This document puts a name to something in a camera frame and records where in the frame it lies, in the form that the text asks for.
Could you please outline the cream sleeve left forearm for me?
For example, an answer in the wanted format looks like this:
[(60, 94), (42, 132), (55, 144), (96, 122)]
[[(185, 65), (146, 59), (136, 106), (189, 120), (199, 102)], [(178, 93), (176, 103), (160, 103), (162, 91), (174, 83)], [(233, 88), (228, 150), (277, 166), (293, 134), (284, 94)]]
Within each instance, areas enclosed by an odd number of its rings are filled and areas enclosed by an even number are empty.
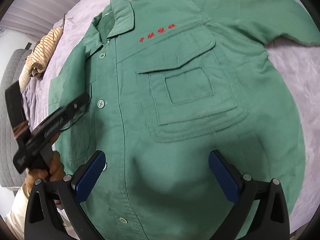
[(17, 239), (24, 239), (25, 214), (30, 193), (26, 183), (17, 191), (11, 210), (5, 217), (8, 228)]

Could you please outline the person's left hand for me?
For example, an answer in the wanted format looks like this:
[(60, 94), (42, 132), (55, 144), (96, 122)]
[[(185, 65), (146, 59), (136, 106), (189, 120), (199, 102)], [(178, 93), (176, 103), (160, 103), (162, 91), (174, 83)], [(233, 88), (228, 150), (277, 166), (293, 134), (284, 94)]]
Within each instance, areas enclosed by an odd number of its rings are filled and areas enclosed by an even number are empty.
[[(49, 165), (49, 173), (51, 175), (50, 181), (57, 181), (62, 179), (65, 176), (64, 165), (61, 162), (60, 154), (57, 151), (53, 152), (52, 160)], [(48, 171), (41, 169), (33, 169), (27, 172), (25, 178), (25, 185), (28, 193), (31, 193), (34, 181), (37, 178), (46, 179), (48, 176)]]

